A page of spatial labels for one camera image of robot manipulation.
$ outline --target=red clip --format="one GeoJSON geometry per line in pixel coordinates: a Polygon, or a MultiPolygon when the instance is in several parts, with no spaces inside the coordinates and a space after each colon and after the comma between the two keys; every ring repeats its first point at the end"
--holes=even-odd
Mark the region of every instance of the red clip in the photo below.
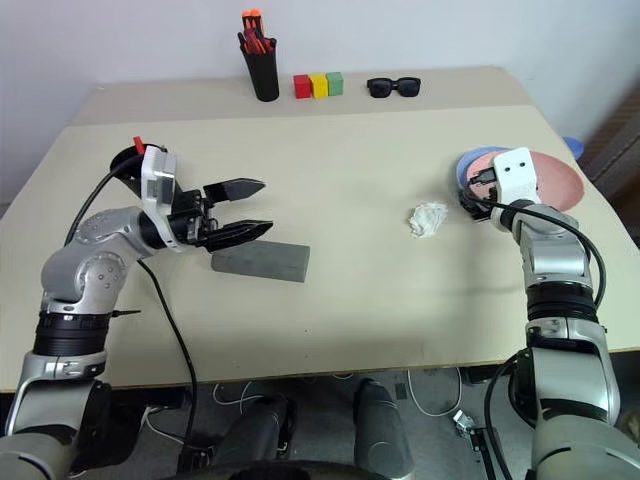
{"type": "Polygon", "coordinates": [[[144,155],[145,146],[142,139],[140,137],[133,137],[133,144],[136,147],[136,152],[138,152],[138,155],[144,155]]]}

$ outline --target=gray foam block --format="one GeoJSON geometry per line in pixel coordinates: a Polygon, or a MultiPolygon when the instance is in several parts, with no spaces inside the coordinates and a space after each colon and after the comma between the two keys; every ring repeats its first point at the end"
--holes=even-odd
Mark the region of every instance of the gray foam block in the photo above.
{"type": "Polygon", "coordinates": [[[304,282],[311,248],[291,243],[254,240],[214,252],[211,268],[216,272],[304,282]]]}

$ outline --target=table surface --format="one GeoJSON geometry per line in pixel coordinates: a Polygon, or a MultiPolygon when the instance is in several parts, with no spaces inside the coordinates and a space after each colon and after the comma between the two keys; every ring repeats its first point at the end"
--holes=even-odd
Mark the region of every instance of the table surface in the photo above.
{"type": "MultiPolygon", "coordinates": [[[[385,76],[405,73],[416,74],[385,76]]],[[[0,221],[0,389],[15,388],[32,347],[42,265],[134,135],[178,154],[184,188],[265,181],[254,197],[216,206],[216,216],[272,219],[265,240],[311,247],[304,284],[213,272],[204,250],[149,260],[201,381],[480,364],[524,346],[518,247],[457,206],[453,170],[482,145],[527,146],[578,170],[571,153],[500,69],[418,72],[423,91],[412,99],[369,98],[363,85],[372,76],[345,75],[343,97],[298,101],[283,78],[271,104],[253,98],[247,79],[98,89],[0,221]],[[448,204],[446,221],[435,237],[412,238],[413,207],[435,200],[448,204]]],[[[607,264],[600,320],[612,350],[635,349],[640,255],[580,176],[585,196],[569,213],[607,264]]],[[[114,181],[90,213],[138,204],[114,181]]],[[[153,286],[137,267],[118,308],[142,313],[112,320],[103,378],[114,386],[186,382],[153,286]]]]}

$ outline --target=black cable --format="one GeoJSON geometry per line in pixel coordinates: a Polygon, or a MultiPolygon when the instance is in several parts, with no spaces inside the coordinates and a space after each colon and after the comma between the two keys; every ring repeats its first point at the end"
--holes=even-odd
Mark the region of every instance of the black cable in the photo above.
{"type": "Polygon", "coordinates": [[[487,392],[484,395],[484,424],[487,429],[487,437],[489,438],[489,444],[493,449],[493,453],[496,456],[498,466],[500,466],[500,470],[502,471],[502,475],[504,476],[505,480],[513,480],[513,477],[511,476],[511,473],[509,473],[509,467],[507,467],[507,462],[504,459],[504,455],[502,455],[502,450],[498,445],[498,439],[496,438],[496,434],[493,431],[493,422],[491,421],[491,396],[493,394],[493,389],[496,386],[498,378],[500,378],[500,376],[507,370],[507,368],[511,367],[511,365],[516,362],[518,356],[522,352],[524,352],[524,350],[520,350],[519,352],[513,354],[506,362],[498,367],[498,369],[491,377],[491,380],[489,380],[487,392]]]}
{"type": "Polygon", "coordinates": [[[518,401],[516,400],[515,396],[516,392],[514,379],[514,375],[509,376],[509,385],[507,386],[507,393],[509,396],[509,403],[511,404],[511,408],[513,408],[513,410],[518,414],[518,416],[524,423],[529,425],[531,428],[536,428],[536,422],[527,417],[527,415],[520,409],[520,406],[518,405],[518,401]]]}
{"type": "Polygon", "coordinates": [[[139,161],[140,161],[139,155],[135,155],[133,157],[127,158],[125,161],[123,161],[122,163],[120,163],[119,165],[111,169],[109,173],[107,173],[102,178],[102,180],[100,180],[96,188],[94,188],[93,192],[89,194],[87,199],[82,204],[82,207],[80,207],[80,210],[76,214],[75,218],[73,219],[73,222],[69,227],[69,231],[67,232],[67,237],[64,240],[65,245],[69,244],[71,240],[73,240],[73,236],[75,235],[76,230],[78,229],[78,226],[82,221],[82,218],[85,216],[85,214],[87,213],[87,210],[89,210],[89,207],[91,206],[93,201],[96,199],[98,194],[102,191],[105,185],[109,183],[109,180],[111,180],[113,177],[117,176],[118,174],[122,173],[124,170],[126,170],[128,167],[133,165],[135,162],[139,162],[139,161]]]}
{"type": "Polygon", "coordinates": [[[593,254],[593,257],[596,259],[596,264],[598,265],[598,272],[599,272],[598,292],[596,294],[594,303],[596,306],[596,310],[598,309],[598,307],[600,307],[600,304],[602,303],[602,299],[604,297],[605,289],[607,288],[607,270],[604,265],[604,260],[602,259],[602,255],[600,255],[600,252],[598,251],[596,246],[593,244],[593,242],[589,240],[589,237],[587,237],[580,230],[569,225],[568,223],[563,222],[562,220],[558,220],[557,218],[551,217],[549,215],[545,215],[544,213],[528,210],[526,208],[514,207],[513,205],[506,205],[504,203],[494,202],[493,200],[474,198],[468,195],[467,191],[463,191],[462,195],[471,202],[480,203],[482,205],[487,205],[491,207],[502,208],[504,210],[511,210],[513,212],[524,213],[525,215],[529,215],[531,217],[536,217],[541,220],[546,220],[547,222],[553,223],[554,225],[564,228],[565,230],[573,233],[576,237],[578,237],[578,240],[580,240],[585,250],[593,254]]]}
{"type": "Polygon", "coordinates": [[[156,289],[156,293],[158,294],[158,298],[160,298],[160,303],[162,303],[162,309],[164,310],[164,314],[167,316],[167,320],[169,320],[169,325],[171,325],[171,329],[173,330],[174,335],[176,336],[176,340],[180,344],[180,350],[182,350],[182,356],[184,357],[184,361],[187,363],[187,368],[189,369],[189,378],[191,380],[191,408],[189,410],[189,420],[187,421],[187,428],[184,432],[184,444],[182,445],[182,453],[189,448],[189,441],[191,440],[191,432],[193,430],[193,421],[196,416],[196,408],[198,406],[198,380],[196,378],[196,371],[193,367],[193,362],[191,361],[191,355],[189,354],[189,349],[187,345],[184,343],[182,338],[182,334],[180,333],[180,329],[176,325],[175,320],[173,319],[173,315],[171,315],[171,311],[169,310],[169,306],[167,305],[167,301],[164,298],[164,294],[162,293],[162,289],[160,288],[160,283],[156,278],[153,271],[144,263],[142,260],[138,260],[138,265],[142,267],[142,269],[147,272],[151,281],[153,282],[153,286],[156,289]]]}

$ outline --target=white wall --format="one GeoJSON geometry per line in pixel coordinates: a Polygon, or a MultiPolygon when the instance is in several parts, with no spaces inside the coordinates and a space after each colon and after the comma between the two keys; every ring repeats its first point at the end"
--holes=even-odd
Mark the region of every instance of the white wall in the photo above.
{"type": "Polygon", "coordinates": [[[580,139],[639,75],[638,0],[0,0],[0,204],[95,84],[244,74],[249,7],[283,73],[501,65],[580,139]]]}

